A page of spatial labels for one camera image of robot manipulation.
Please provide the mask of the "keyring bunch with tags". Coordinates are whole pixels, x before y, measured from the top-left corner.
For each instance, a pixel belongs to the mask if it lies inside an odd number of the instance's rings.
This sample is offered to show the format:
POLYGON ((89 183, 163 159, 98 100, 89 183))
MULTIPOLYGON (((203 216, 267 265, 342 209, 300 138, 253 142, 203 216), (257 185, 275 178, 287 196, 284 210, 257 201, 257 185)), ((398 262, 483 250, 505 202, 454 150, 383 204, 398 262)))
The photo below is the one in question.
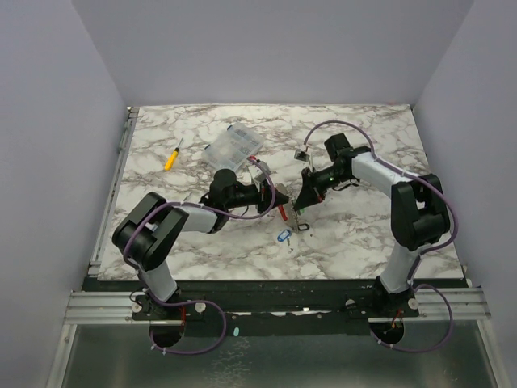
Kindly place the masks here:
POLYGON ((278 183, 275 188, 278 193, 283 194, 288 198, 288 202, 286 204, 278 206, 278 210, 280 211, 280 215, 284 220, 284 223, 294 232, 300 232, 301 227, 298 220, 298 215, 293 208, 292 196, 289 194, 287 188, 282 183, 278 183))

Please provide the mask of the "blue key tag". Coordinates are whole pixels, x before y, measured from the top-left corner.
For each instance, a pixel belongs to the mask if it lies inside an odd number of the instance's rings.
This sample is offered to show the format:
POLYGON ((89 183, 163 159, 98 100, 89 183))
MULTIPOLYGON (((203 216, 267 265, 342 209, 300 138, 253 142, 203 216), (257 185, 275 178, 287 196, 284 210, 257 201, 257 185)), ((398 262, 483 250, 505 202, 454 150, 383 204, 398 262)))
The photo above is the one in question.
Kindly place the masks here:
POLYGON ((287 243, 289 245, 291 237, 292 237, 292 231, 290 229, 285 229, 278 234, 276 239, 279 243, 287 243))

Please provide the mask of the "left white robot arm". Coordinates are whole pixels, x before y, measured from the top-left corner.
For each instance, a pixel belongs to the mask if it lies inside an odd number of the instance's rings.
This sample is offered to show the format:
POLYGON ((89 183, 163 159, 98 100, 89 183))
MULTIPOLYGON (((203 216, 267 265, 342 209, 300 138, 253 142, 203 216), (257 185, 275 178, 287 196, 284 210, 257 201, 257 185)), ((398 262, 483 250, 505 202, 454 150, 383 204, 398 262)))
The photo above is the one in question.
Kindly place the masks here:
POLYGON ((263 215, 288 202, 289 197, 264 174, 245 185, 233 171, 221 169, 198 204, 172 204, 155 192, 147 193, 116 227, 111 241, 153 294, 150 309, 167 319, 176 314, 179 300, 166 258, 181 233, 215 234, 229 220, 232 209, 254 206, 263 215))

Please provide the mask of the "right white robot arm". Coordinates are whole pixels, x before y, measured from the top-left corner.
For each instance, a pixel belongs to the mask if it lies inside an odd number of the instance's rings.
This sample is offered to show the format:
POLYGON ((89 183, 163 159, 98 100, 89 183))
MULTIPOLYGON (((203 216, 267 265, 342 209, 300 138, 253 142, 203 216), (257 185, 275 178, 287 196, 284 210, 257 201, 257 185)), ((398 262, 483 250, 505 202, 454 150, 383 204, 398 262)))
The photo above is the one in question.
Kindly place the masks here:
POLYGON ((441 183, 433 174, 411 176, 374 156, 367 146, 352 146, 343 133, 329 137, 324 145, 331 165, 320 171, 312 167, 302 170, 294 209, 317 205, 328 190, 352 180, 363 180, 390 199, 390 227, 396 243, 379 276, 383 289, 371 296, 372 309, 389 316, 401 304, 398 294, 409 289, 423 248, 437 243, 450 230, 441 183))

